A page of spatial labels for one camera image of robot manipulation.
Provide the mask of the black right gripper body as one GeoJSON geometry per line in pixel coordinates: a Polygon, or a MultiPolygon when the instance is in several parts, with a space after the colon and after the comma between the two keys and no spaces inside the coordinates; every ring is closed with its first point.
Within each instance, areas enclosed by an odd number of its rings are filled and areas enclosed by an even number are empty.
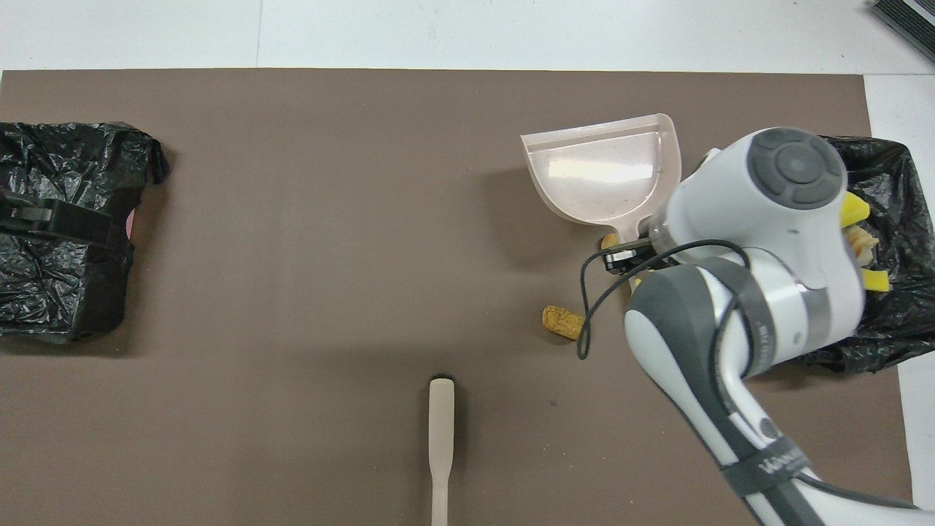
{"type": "Polygon", "coordinates": [[[621,276],[656,255],[651,243],[620,243],[603,249],[603,263],[608,273],[621,276]]]}

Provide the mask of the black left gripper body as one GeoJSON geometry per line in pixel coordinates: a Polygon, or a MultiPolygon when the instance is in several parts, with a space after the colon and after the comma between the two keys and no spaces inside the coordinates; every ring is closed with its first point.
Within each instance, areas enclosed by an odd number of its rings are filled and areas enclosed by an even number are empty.
{"type": "Polygon", "coordinates": [[[1,231],[7,235],[55,236],[51,229],[56,199],[2,194],[1,231]]]}

